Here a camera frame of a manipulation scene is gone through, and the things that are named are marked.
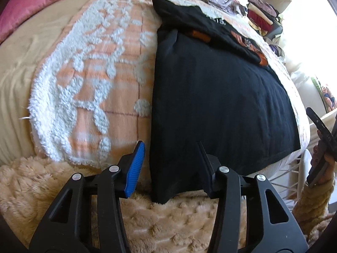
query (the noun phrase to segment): red clothing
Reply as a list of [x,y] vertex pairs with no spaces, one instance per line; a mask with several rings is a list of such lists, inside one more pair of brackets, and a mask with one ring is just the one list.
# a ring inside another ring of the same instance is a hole
[[260,16],[258,16],[254,11],[250,9],[248,9],[248,18],[257,26],[259,26],[262,30],[269,32],[273,29],[273,26],[268,24],[265,20],[263,20]]

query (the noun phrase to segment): beige bed sheet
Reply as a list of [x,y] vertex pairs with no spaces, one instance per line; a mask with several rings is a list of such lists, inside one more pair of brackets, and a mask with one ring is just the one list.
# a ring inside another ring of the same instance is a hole
[[0,165],[35,155],[27,109],[34,71],[87,1],[61,0],[50,5],[0,45]]

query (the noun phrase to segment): shirt sleeve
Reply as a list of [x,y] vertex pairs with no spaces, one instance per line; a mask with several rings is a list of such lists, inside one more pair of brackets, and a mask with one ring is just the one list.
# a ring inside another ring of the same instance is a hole
[[301,196],[293,209],[293,215],[303,231],[309,237],[312,230],[328,216],[328,204],[335,186],[335,175],[330,181],[309,188],[305,184]]

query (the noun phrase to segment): folded black shirt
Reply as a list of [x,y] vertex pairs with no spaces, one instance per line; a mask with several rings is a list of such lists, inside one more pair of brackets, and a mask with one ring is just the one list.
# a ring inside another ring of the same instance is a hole
[[242,175],[299,149],[289,97],[257,44],[199,7],[152,1],[163,21],[152,104],[152,200],[202,189],[196,141]]

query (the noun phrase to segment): fluffy brown blanket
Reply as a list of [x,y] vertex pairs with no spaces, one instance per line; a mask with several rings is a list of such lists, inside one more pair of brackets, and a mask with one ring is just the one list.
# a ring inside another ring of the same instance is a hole
[[[0,212],[28,246],[45,211],[63,185],[75,172],[85,176],[99,170],[74,167],[49,159],[21,158],[11,166],[0,167]],[[217,200],[203,192],[187,192],[164,205],[152,203],[149,196],[135,192],[121,200],[125,230],[133,253],[204,252],[213,230]],[[242,208],[239,247],[244,247],[246,209]],[[94,244],[97,224],[93,224]]]

